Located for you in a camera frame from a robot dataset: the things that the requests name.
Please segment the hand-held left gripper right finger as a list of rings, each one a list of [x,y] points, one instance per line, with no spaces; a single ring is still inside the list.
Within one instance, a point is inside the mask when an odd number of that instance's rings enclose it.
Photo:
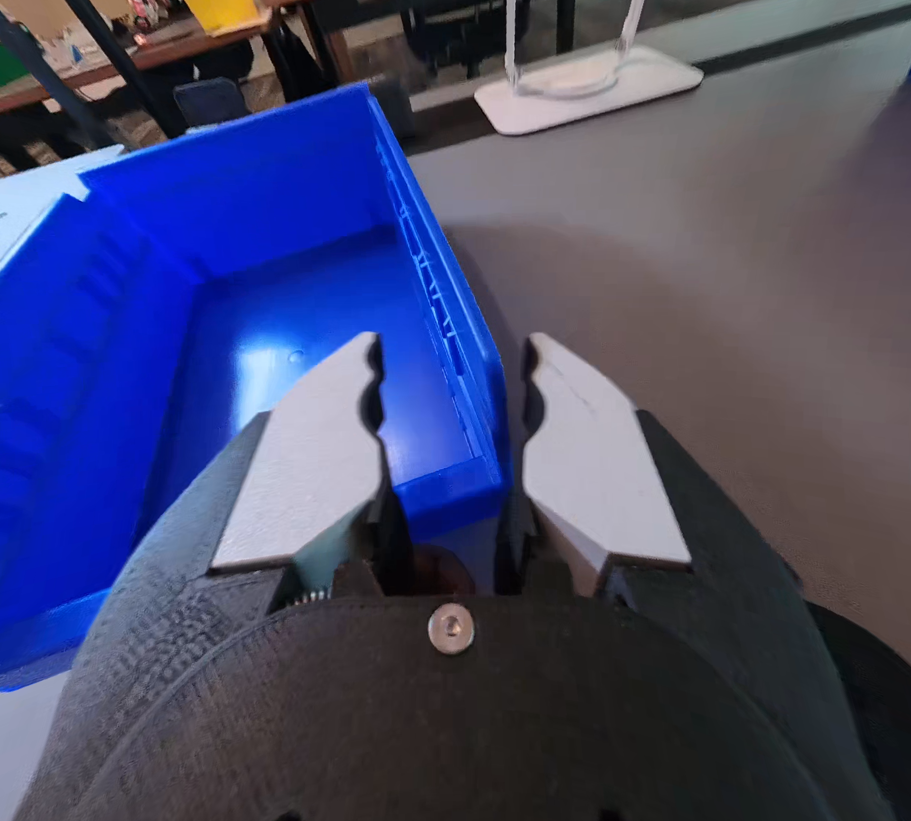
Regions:
[[[522,489],[574,591],[617,566],[691,567],[640,411],[602,372],[544,333],[527,339]]]

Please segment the dark grey case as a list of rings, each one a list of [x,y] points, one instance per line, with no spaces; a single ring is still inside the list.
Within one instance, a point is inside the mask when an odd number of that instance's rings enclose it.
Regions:
[[[416,136],[415,113],[400,78],[383,73],[367,79],[367,85],[395,137],[400,141],[413,139]]]

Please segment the instruction sign stand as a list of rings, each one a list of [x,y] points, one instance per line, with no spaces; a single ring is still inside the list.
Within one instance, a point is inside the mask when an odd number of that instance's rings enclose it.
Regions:
[[[516,61],[518,0],[505,0],[506,76],[474,93],[495,131],[503,136],[546,131],[700,86],[700,69],[634,46],[644,3],[631,0],[613,48],[522,75]]]

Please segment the yellow plastic bin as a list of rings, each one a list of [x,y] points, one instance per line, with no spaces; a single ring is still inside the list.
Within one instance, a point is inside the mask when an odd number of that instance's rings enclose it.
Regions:
[[[260,8],[255,0],[182,1],[209,37],[238,32],[260,22]]]

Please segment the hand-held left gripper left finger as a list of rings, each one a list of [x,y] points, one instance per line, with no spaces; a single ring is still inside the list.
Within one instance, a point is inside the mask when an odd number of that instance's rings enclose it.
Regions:
[[[214,550],[217,575],[291,569],[309,599],[336,571],[378,563],[392,536],[379,437],[381,337],[365,331],[313,366],[268,415]]]

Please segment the blue plastic bin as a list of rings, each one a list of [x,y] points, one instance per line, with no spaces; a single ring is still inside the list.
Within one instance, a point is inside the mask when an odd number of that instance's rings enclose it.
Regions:
[[[161,514],[360,333],[413,539],[495,520],[503,366],[367,87],[78,178],[2,264],[2,692],[68,670]]]

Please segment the person's left hand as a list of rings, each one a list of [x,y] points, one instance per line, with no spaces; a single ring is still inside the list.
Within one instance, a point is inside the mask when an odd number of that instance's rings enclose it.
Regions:
[[[413,595],[466,597],[475,594],[471,573],[452,551],[436,544],[421,543],[414,546],[413,558]]]

